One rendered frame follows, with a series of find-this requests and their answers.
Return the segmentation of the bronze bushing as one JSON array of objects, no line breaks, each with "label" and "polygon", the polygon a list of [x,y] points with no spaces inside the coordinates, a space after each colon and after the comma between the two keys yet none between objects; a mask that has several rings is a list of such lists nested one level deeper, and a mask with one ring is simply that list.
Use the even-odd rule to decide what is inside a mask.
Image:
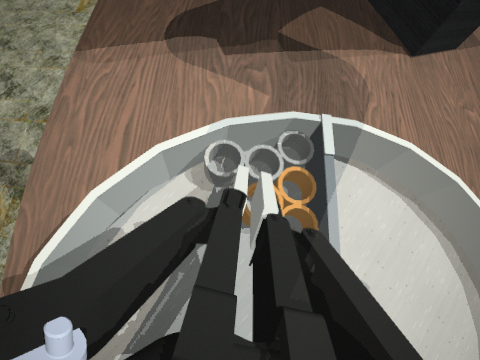
[{"label": "bronze bushing", "polygon": [[[287,212],[287,213],[286,213]],[[318,230],[318,221],[315,214],[306,206],[300,204],[293,204],[287,206],[282,210],[284,215],[290,215],[299,220],[302,228],[315,228]],[[286,213],[286,214],[285,214]]]},{"label": "bronze bushing", "polygon": [[[249,196],[253,196],[253,195],[254,195],[256,186],[257,186],[257,183],[253,183],[253,184],[251,184],[251,185],[248,187],[248,190],[247,190],[247,198],[248,198]],[[274,190],[275,190],[276,200],[280,203],[281,209],[283,209],[283,198],[282,198],[282,195],[281,195],[280,191],[279,191],[275,186],[274,186]],[[250,218],[251,218],[251,212],[250,212],[250,210],[248,209],[248,206],[247,206],[247,204],[246,204],[245,209],[244,209],[244,213],[243,213],[243,216],[242,216],[242,221],[243,221],[246,225],[250,226]]]},{"label": "bronze bushing", "polygon": [[[302,192],[302,199],[294,200],[288,197],[283,188],[282,188],[282,181],[291,181],[296,183]],[[278,179],[273,184],[275,187],[280,191],[284,208],[293,204],[300,204],[306,205],[309,201],[311,201],[316,193],[316,182],[314,177],[305,169],[301,167],[290,167],[286,168],[278,177]],[[304,200],[303,200],[304,199]]]}]

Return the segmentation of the grey metal ring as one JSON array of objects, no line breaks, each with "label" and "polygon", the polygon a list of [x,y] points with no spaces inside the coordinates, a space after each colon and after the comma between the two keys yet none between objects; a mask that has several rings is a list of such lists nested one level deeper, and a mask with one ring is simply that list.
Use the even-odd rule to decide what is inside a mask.
[{"label": "grey metal ring", "polygon": [[257,183],[259,179],[259,176],[250,169],[249,163],[252,161],[262,161],[268,164],[272,171],[273,184],[283,171],[284,162],[281,154],[276,149],[268,145],[254,146],[247,152],[244,162],[244,166],[249,167],[248,187],[252,183]]},{"label": "grey metal ring", "polygon": [[244,166],[245,156],[240,146],[233,141],[219,140],[207,148],[204,157],[204,171],[205,176],[215,186],[227,187],[234,183],[237,169],[232,172],[223,173],[215,170],[210,162],[217,157],[228,157],[234,161],[236,167]]},{"label": "grey metal ring", "polygon": [[[295,161],[288,158],[284,154],[282,147],[290,147],[294,149],[296,152],[298,152],[301,161]],[[279,137],[274,149],[276,149],[282,156],[284,170],[293,166],[303,168],[314,154],[314,146],[311,139],[306,134],[295,130],[284,132]]]}]

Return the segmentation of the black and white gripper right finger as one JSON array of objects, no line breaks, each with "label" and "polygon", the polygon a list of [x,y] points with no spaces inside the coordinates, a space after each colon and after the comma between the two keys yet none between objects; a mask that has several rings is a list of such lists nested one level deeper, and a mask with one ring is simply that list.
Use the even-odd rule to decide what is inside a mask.
[{"label": "black and white gripper right finger", "polygon": [[250,250],[253,342],[280,342],[282,360],[423,360],[322,233],[291,229],[262,171]]}]

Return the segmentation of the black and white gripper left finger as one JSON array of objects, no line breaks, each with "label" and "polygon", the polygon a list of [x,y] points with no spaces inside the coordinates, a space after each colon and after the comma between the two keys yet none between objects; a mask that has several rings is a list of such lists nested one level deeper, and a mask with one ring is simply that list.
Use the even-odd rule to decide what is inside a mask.
[{"label": "black and white gripper left finger", "polygon": [[171,360],[232,360],[248,172],[238,166],[218,207],[184,197],[64,276],[1,297],[0,360],[91,359],[196,244],[207,246]]}]

